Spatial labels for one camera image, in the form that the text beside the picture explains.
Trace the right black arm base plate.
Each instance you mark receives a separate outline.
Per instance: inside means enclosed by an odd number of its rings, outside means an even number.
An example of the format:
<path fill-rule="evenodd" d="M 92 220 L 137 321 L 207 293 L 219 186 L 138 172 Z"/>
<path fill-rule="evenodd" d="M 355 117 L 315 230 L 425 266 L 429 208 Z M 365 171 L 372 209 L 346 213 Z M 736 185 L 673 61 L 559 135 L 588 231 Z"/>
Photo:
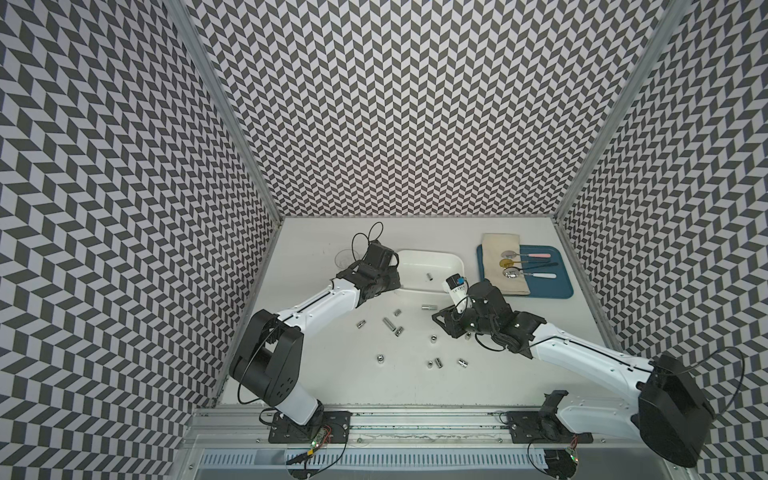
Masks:
<path fill-rule="evenodd" d="M 561 401 L 569 395 L 567 390 L 553 390 L 545 394 L 545 400 L 537 411 L 512 410 L 500 415 L 514 444 L 528 444 L 531 441 L 544 443 L 591 444 L 594 437 L 590 432 L 574 433 L 557 416 Z"/>

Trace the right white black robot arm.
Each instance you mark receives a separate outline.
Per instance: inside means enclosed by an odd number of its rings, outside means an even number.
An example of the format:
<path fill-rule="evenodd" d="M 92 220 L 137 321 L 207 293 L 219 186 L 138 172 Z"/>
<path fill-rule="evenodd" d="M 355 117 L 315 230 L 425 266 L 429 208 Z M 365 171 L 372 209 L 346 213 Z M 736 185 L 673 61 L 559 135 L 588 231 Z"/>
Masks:
<path fill-rule="evenodd" d="M 487 280 L 469 284 L 454 274 L 443 288 L 452 304 L 432 319 L 449 336 L 487 335 L 504 352 L 556 365 L 614 393 L 612 399 L 555 404 L 556 421 L 567 432 L 640 440 L 672 464 L 696 466 L 715 411 L 680 359 L 667 353 L 646 359 L 579 338 L 513 310 Z"/>

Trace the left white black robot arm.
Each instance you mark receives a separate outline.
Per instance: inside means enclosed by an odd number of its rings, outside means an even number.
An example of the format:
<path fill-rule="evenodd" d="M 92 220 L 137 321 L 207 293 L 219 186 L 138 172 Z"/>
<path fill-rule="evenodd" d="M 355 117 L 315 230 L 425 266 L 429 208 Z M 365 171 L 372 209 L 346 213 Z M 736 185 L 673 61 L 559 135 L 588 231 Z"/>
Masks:
<path fill-rule="evenodd" d="M 310 424 L 322 403 L 299 382 L 304 342 L 365 302 L 399 289 L 398 267 L 394 250 L 370 240 L 363 257 L 319 293 L 277 313 L 257 311 L 237 346 L 229 376 L 295 424 Z"/>

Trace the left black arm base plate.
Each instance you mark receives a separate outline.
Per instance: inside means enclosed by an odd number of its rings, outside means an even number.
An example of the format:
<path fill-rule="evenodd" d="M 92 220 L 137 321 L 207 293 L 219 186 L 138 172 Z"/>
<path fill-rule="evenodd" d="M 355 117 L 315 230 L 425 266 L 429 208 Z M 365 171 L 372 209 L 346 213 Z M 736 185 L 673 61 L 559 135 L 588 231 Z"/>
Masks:
<path fill-rule="evenodd" d="M 309 445 L 316 436 L 329 434 L 330 444 L 344 444 L 349 437 L 350 411 L 317 412 L 305 425 L 300 425 L 283 413 L 276 414 L 269 429 L 270 444 Z"/>

